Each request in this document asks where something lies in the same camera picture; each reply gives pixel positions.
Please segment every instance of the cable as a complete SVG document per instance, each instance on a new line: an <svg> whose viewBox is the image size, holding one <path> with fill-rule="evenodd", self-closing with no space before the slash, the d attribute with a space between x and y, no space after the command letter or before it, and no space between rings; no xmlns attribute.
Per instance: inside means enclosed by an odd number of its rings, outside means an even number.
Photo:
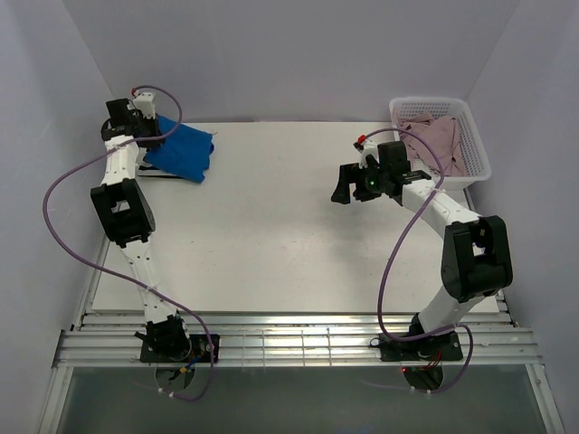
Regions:
<svg viewBox="0 0 579 434"><path fill-rule="evenodd" d="M54 189L58 186L58 184L60 184L62 181L64 181L66 178L68 178L69 176L77 173L78 171L84 169L85 167L92 165L94 163L96 163L97 161L100 161L103 158L106 158L107 156L109 156L110 154L112 154L113 152L118 151L119 149L121 149L123 146L128 145L129 143L140 143L140 142L148 142L148 141L153 141L153 140L162 140L164 138L167 138L169 136L171 136L173 133L176 132L176 130L180 127L182 121L183 121L183 110L181 108L181 104L179 104L179 101L177 101L177 99L168 91L161 89L157 86L152 86L152 85L142 85L142 86L137 86L135 87L131 93L134 94L134 92L136 90L139 89L152 89L152 90L157 90L161 93L164 93L165 95L167 95L171 100L173 100L173 102L175 103L177 110L179 111L179 116L177 119L177 122L175 123L175 125L165 134L162 134L161 136L155 136L155 137L133 137L129 140L124 141L123 143L121 143L120 145L118 145L117 147L114 147L113 149L110 149L109 151L107 151L104 154L101 154L100 156L95 156L94 158L90 159L89 161L82 163L81 165L77 165L76 167L72 168L71 170L69 170L68 172L66 172L65 174L59 176L56 181L54 181L49 187L48 190L46 190L46 194L44 195L44 199L43 199L43 218L44 218L44 222L46 223L46 227L48 228L48 231L51 233L52 237L56 240L56 242L64 249L64 251L66 251L69 255L71 255L73 258L75 258L78 262L91 267L93 269L97 269L98 271L101 271L103 273L107 273L110 274L111 276L115 276L117 278L122 278L125 279L128 282L134 283L135 285L137 285L140 288L143 288L145 291L150 291L151 293L155 294L157 297L165 300L167 303L172 304L173 306L184 310L187 314L191 315L193 318L195 318L199 324L201 325L201 327L203 328L205 335L207 337L207 341L209 342L210 345L210 355L211 357L210 359L210 365L211 365L211 369L209 372L209 379L207 380L207 383L205 384L205 386L203 387L203 389L201 390L201 392L199 392L199 394L193 398L185 396L185 395L179 395L177 393L172 393L171 391L167 391L167 390L163 390L163 392L167 393L167 394L171 394L171 396L174 396L178 399L181 399L183 401L189 401L189 402L195 402L195 401L199 401L201 400L205 394L207 393L207 390L209 389L209 386L211 385L211 382L213 380L214 377L214 358L213 358L213 353L214 353L214 344L213 344L213 340L211 338L211 334L209 333L209 328L207 327L207 324L204 322L204 320L198 315L196 314L196 312L192 311L191 309L189 309L188 307L183 306L182 304L174 301L173 299L171 299L170 297L161 294L160 292L158 292L156 289L151 288L149 285L141 282L140 280L137 280L135 278L132 278L131 276L127 276L125 274L122 273L118 273L117 271L114 271L112 269L107 269L105 267L102 267L99 264L96 264L86 258L83 258L81 255L79 255L78 253L76 253L74 250L72 250L67 244L66 242L64 242L64 240L60 237L60 235L56 232L56 230L54 229L54 226L52 225L50 216L48 214L48 201L51 197L52 192L54 191Z"/></svg>
<svg viewBox="0 0 579 434"><path fill-rule="evenodd" d="M411 137L415 138L416 140L418 140L420 143L422 143L424 145L424 147L426 147L426 149L428 149L428 152L431 153L432 158L434 158L434 161L436 162L436 165L438 166L438 169L440 172L440 179L438 180L438 182L436 183L436 185L432 189L432 192L430 193L428 198L426 198L426 200L424 201L424 203L422 204L420 209L416 212L416 214L412 217L412 219L408 222L408 224L406 225L406 227L402 231L400 238L398 238L398 241L395 243L394 248L392 249L392 253L390 254L390 257L388 258L388 261L386 262L386 267L384 269L382 281L380 282L380 290L378 292L378 308L377 308L378 324L380 325L380 329L382 330L384 335L388 339L395 341L395 342L418 341L418 340L424 339L426 337L431 337L434 335L441 334L443 332L450 332L451 330L454 330L456 327L464 328L467 331L467 334L469 335L469 354L467 355L467 358L464 362L464 365L462 365L462 368L460 368L460 371L456 375L456 377L454 377L451 382L449 382L445 386L442 386L440 389L436 389L434 391L419 390L420 392L440 393L440 392L444 392L444 391L449 390L450 387L452 387L454 384L456 384L460 380L462 375L464 375L464 373L469 368L470 359L472 358L472 351L474 349L474 340L472 338L472 332L470 331L470 328L466 324L458 323L457 325L445 325L443 327L436 328L436 329L432 330L431 332L423 333L421 335L406 336L406 337L393 335L393 334L389 333L388 330L386 330L386 327L384 325L384 319L382 318L382 316L384 315L382 304L384 303L384 291L386 288L386 281L388 280L388 275L390 274L390 270L392 268L392 265L394 264L394 259L396 258L396 255L398 254L398 250L400 250L402 243L404 242L406 235L408 235L408 232L410 231L410 229L414 226L414 224L418 221L418 219L421 218L422 214L424 213L424 211L426 210L428 205L432 202L432 199L434 199L434 196L438 193L442 183L444 182L444 177L445 177L444 176L444 169L442 167L442 163L441 163L440 158L436 155L436 153L430 147L430 145L428 145L428 143L426 143L418 135L414 134L411 131L405 131L403 129L396 128L396 127L380 128L380 129L377 129L376 131L371 132L370 134L365 135L365 138L368 139L368 138L373 137L377 134L384 133L387 131L397 131L399 133L405 133L408 136L411 136ZM373 384L373 383L368 383L368 382L364 382L364 383L366 383L368 385L375 386L375 387L381 386L379 384Z"/></svg>

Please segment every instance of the white plastic laundry basket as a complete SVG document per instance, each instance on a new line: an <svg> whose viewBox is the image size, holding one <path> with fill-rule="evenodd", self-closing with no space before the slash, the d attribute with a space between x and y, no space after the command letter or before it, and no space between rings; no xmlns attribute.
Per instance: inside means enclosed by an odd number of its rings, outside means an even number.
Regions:
<svg viewBox="0 0 579 434"><path fill-rule="evenodd" d="M409 97L394 98L390 101L390 114L394 123L394 109L400 109L400 118L413 118L425 111L431 112L435 118L452 116L459 122L460 127L460 151L467 168L467 176L448 176L444 179L443 188L447 190L462 190L477 181L485 181L490 178L491 170L487 153L482 145L479 131L470 113L469 105L462 99L455 98L428 98ZM394 132L396 140L400 135ZM423 170L433 179L437 174L420 158L412 162L413 170Z"/></svg>

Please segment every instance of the pink cloth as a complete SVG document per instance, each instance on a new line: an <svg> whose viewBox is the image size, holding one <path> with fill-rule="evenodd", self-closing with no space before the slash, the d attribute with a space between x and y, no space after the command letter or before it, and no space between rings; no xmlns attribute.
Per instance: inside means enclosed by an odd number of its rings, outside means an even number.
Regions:
<svg viewBox="0 0 579 434"><path fill-rule="evenodd" d="M400 119L400 110L394 110L394 123L400 129L412 131L428 143L441 160L446 176L466 176L467 169L460 151L460 128L456 118L443 116L435 119L428 111L412 119ZM414 137L401 133L400 138L406 145L408 160L420 157L431 169L439 172L436 161L422 143Z"/></svg>

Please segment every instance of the folded blue fabric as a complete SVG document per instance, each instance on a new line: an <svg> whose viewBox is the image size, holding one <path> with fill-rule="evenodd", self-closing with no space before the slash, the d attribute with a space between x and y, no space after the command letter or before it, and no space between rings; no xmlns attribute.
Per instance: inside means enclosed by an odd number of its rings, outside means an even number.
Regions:
<svg viewBox="0 0 579 434"><path fill-rule="evenodd" d="M159 116L159 129L163 134L175 122ZM201 183L204 171L209 168L209 155L214 151L213 135L185 125L165 140L165 144L147 152L145 159L157 169L168 174Z"/></svg>

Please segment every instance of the white table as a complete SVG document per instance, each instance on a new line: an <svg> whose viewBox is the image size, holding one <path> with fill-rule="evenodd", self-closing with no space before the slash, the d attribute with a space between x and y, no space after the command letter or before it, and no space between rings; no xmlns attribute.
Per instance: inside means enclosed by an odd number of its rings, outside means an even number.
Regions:
<svg viewBox="0 0 579 434"><path fill-rule="evenodd" d="M191 124L215 133L205 181L144 179L166 287L200 312L374 313L384 265L412 214L387 198L330 201L358 136L386 124ZM383 135L384 141L392 139ZM466 204L463 192L453 197ZM384 311L420 311L441 286L442 241L418 222L389 278ZM129 273L116 246L105 266ZM96 312L142 311L126 281L102 275ZM498 312L490 297L474 312Z"/></svg>

